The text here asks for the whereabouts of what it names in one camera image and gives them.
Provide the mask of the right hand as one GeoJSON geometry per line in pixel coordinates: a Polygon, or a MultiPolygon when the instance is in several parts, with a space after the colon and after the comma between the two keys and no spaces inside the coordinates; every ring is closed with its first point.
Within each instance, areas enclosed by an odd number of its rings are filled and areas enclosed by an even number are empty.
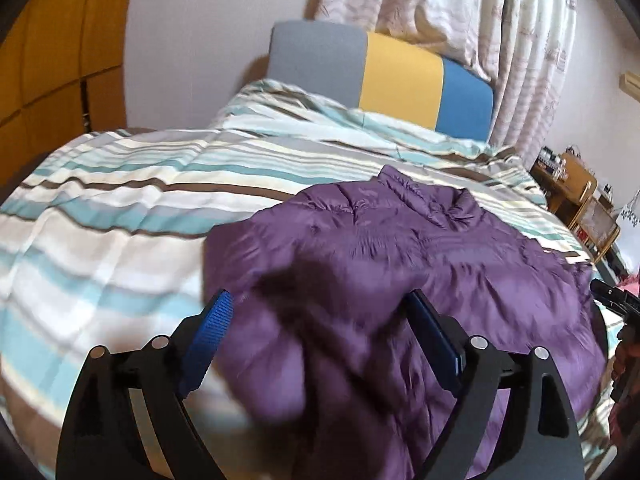
{"type": "Polygon", "coordinates": [[[617,382],[626,373],[627,364],[631,359],[640,356],[640,346],[636,342],[621,340],[615,350],[612,367],[612,381],[617,382]]]}

